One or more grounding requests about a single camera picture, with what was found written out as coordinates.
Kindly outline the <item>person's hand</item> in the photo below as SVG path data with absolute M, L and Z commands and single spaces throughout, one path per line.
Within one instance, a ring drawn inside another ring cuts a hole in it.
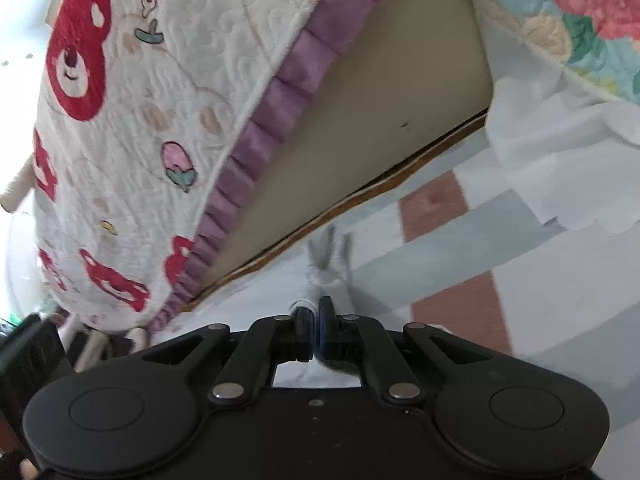
M 35 480 L 39 471 L 20 450 L 3 453 L 0 457 L 0 480 Z

